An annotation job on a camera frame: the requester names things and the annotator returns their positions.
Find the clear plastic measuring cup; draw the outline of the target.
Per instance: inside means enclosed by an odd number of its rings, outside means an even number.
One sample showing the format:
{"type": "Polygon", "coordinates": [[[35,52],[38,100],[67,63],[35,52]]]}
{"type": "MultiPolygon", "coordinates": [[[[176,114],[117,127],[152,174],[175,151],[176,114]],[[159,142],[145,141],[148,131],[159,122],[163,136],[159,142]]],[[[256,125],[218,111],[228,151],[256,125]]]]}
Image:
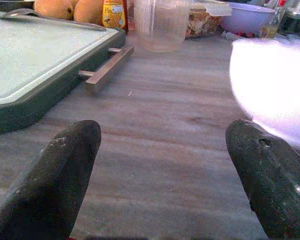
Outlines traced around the clear plastic measuring cup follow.
{"type": "Polygon", "coordinates": [[[185,40],[190,0],[134,0],[138,43],[155,52],[177,51],[185,40]]]}

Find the small glass bottle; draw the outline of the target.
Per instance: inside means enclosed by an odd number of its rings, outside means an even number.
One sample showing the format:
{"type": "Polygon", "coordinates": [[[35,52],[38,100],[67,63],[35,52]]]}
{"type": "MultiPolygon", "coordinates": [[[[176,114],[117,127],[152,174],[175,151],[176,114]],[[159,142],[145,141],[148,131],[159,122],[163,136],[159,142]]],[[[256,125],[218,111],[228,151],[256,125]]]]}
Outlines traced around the small glass bottle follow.
{"type": "Polygon", "coordinates": [[[273,39],[275,37],[278,27],[280,25],[280,21],[282,19],[283,9],[283,6],[277,7],[273,18],[265,27],[262,28],[261,38],[273,39]]]}

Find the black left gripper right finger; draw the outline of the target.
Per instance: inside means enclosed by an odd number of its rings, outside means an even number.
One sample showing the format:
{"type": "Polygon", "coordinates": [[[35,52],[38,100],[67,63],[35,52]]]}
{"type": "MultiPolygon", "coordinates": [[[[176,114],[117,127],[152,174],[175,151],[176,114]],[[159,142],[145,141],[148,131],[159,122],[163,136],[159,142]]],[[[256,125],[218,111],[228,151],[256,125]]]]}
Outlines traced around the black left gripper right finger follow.
{"type": "Polygon", "coordinates": [[[245,119],[232,122],[225,139],[250,208],[268,238],[300,240],[300,155],[245,119]]]}

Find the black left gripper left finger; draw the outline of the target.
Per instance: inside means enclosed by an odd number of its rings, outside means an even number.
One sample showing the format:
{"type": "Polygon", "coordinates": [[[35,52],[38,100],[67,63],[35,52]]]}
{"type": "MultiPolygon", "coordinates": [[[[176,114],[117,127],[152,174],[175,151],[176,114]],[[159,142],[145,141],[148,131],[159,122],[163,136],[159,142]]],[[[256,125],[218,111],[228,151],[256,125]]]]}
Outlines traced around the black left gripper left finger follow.
{"type": "Polygon", "coordinates": [[[0,201],[0,240],[68,240],[100,144],[93,120],[58,133],[0,201]]]}

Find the clear food container with lid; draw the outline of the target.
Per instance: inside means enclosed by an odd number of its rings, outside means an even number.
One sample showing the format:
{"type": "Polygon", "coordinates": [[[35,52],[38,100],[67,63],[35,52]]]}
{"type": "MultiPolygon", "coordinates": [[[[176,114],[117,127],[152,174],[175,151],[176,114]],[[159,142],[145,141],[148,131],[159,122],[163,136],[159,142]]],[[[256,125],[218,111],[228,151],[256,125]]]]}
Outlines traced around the clear food container with lid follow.
{"type": "Polygon", "coordinates": [[[220,0],[191,0],[190,14],[185,39],[214,35],[222,17],[232,15],[232,8],[220,0]]]}

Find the lavender plastic bowl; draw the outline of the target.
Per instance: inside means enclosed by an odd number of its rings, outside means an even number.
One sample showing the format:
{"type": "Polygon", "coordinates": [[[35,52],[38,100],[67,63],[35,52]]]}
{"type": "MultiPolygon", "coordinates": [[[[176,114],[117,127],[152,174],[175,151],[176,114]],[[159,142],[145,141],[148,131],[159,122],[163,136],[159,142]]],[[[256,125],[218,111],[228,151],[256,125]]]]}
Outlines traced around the lavender plastic bowl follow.
{"type": "Polygon", "coordinates": [[[232,14],[221,18],[221,27],[234,34],[261,31],[275,13],[273,9],[245,3],[230,2],[229,6],[232,14]]]}

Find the dark glass jar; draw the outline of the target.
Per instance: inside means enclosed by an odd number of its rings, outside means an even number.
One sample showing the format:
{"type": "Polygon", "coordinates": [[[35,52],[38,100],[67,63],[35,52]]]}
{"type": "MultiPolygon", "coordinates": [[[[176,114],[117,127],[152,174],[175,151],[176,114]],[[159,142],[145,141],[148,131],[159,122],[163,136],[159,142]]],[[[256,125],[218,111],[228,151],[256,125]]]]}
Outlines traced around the dark glass jar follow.
{"type": "Polygon", "coordinates": [[[281,18],[278,33],[300,37],[300,0],[287,0],[281,18]]]}

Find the honey squeeze bottle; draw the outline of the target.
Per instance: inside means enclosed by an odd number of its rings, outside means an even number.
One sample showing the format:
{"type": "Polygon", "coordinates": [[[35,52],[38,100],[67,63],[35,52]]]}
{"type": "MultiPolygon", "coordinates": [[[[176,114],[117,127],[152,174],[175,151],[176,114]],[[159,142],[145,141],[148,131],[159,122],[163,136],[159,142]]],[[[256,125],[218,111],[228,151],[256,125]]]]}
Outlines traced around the honey squeeze bottle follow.
{"type": "Polygon", "coordinates": [[[102,23],[128,33],[127,0],[103,0],[102,23]]]}

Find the white bowl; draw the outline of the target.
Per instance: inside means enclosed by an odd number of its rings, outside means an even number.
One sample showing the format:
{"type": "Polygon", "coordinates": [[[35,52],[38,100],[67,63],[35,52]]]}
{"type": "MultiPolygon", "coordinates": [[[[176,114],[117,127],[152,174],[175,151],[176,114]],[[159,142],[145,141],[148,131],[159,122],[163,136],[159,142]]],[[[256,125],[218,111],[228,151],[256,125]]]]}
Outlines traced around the white bowl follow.
{"type": "Polygon", "coordinates": [[[300,149],[300,38],[235,40],[229,76],[252,121],[300,149]]]}

